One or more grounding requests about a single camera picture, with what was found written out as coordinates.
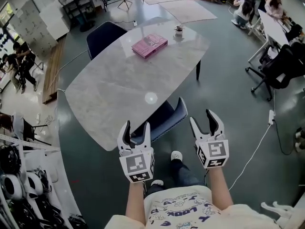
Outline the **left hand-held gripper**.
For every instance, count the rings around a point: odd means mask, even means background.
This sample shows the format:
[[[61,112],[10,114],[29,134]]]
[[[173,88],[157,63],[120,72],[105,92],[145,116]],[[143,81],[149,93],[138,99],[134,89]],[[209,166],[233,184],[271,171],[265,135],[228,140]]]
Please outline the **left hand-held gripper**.
[[[120,129],[117,137],[117,147],[120,163],[126,178],[131,183],[139,183],[153,178],[154,150],[151,146],[150,123],[146,122],[143,134],[138,136],[135,148],[131,148],[130,121]]]

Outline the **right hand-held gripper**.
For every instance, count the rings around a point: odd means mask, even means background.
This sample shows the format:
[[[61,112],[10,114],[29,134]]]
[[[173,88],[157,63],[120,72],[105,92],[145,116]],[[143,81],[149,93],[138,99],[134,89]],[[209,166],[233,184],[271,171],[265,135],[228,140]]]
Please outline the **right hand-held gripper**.
[[[206,109],[206,115],[209,120],[209,133],[203,133],[196,119],[190,117],[191,129],[196,139],[196,153],[205,169],[223,167],[229,158],[229,145],[224,136],[224,124],[213,111]]]

